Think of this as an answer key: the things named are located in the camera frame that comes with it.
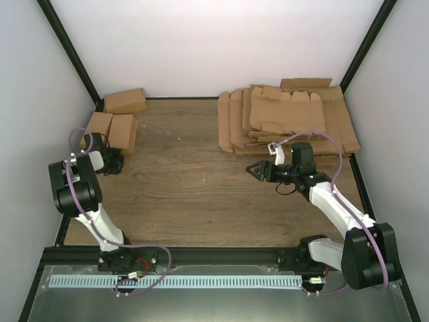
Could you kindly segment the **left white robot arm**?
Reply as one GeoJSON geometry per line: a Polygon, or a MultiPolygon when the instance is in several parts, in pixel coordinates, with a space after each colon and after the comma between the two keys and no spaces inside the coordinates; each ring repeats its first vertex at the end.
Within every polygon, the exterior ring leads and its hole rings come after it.
{"type": "Polygon", "coordinates": [[[105,134],[78,127],[69,136],[78,131],[83,134],[84,147],[72,151],[67,160],[48,165],[54,205],[61,214],[81,222],[99,243],[99,270],[131,270],[137,254],[126,248],[131,242],[107,215],[97,177],[120,174],[124,156],[103,142],[105,134]]]}

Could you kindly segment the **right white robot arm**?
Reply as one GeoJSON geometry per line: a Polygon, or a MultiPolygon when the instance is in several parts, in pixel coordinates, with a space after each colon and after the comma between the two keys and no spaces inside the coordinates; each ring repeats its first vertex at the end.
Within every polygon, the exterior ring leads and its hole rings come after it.
{"type": "Polygon", "coordinates": [[[246,168],[263,182],[292,185],[309,203],[321,210],[344,239],[339,244],[323,235],[304,240],[298,252],[299,265],[313,270],[320,263],[343,274],[345,282],[360,290],[387,286],[401,278],[395,231],[388,223],[378,223],[356,208],[337,189],[327,174],[319,172],[308,142],[292,144],[292,161],[284,161],[283,148],[273,142],[270,154],[275,161],[262,160],[246,168]]]}

